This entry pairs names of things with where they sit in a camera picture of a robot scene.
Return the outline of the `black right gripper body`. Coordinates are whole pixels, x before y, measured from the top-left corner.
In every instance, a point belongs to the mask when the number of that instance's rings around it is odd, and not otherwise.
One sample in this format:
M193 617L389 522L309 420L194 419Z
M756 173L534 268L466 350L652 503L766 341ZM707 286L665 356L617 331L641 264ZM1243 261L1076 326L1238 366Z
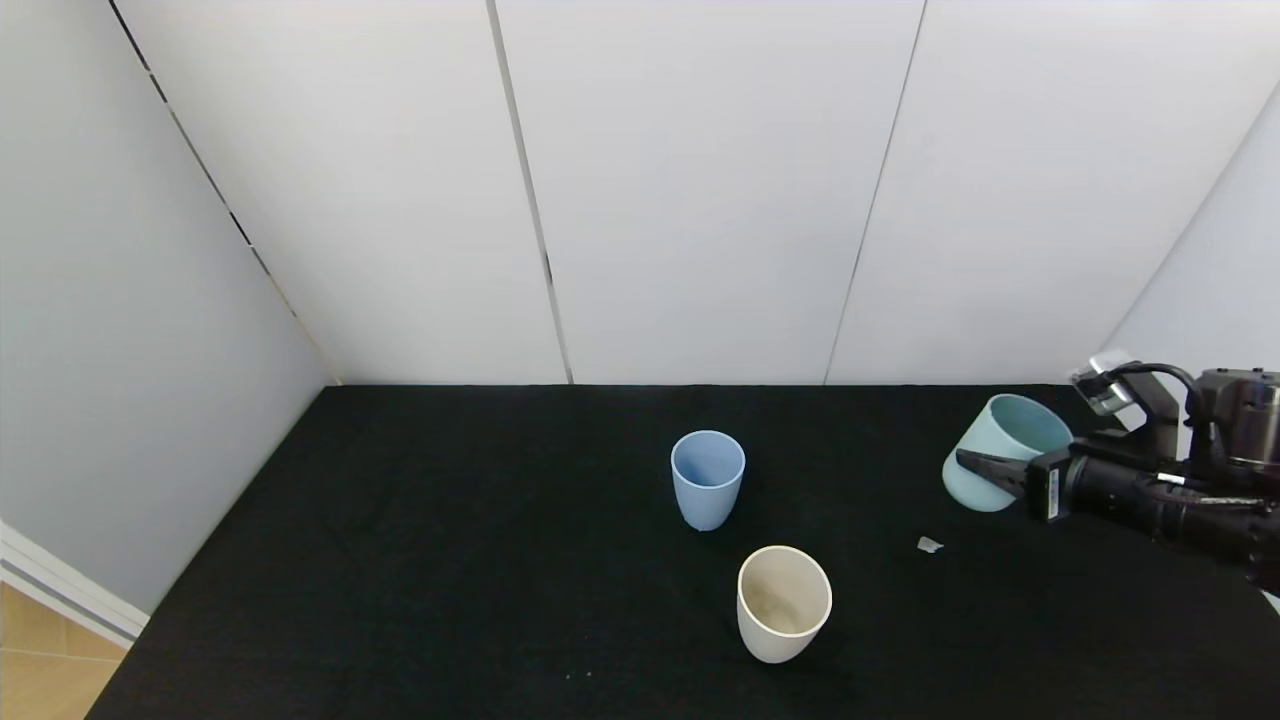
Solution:
M1158 525L1164 505L1146 491L1157 468L1157 459L1126 443L1071 443L1028 462L1027 505L1043 523L1083 514Z

